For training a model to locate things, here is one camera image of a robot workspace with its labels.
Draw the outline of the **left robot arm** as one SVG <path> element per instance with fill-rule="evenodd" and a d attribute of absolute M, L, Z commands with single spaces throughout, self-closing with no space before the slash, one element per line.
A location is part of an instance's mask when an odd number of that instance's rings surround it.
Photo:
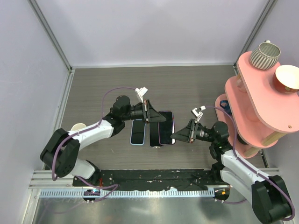
<path fill-rule="evenodd" d="M 54 178 L 79 176 L 87 185 L 95 186 L 100 179 L 98 168 L 89 161 L 78 159 L 79 151 L 99 140 L 117 135 L 125 127 L 125 121 L 136 119 L 144 123 L 166 121 L 149 100 L 131 105 L 129 97 L 119 96 L 101 122 L 76 131 L 57 129 L 41 152 L 40 159 L 52 170 Z"/>

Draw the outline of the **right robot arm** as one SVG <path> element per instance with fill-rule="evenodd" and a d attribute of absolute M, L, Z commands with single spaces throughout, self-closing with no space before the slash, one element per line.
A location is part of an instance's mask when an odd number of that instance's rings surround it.
<path fill-rule="evenodd" d="M 195 140 L 209 142 L 210 154 L 217 160 L 212 166 L 212 181 L 233 186 L 251 204 L 261 223 L 271 224 L 294 218 L 295 208 L 284 180 L 279 175 L 270 176 L 241 158 L 228 141 L 226 123 L 217 121 L 208 129 L 191 119 L 186 127 L 173 133 L 171 138 L 189 143 Z"/>

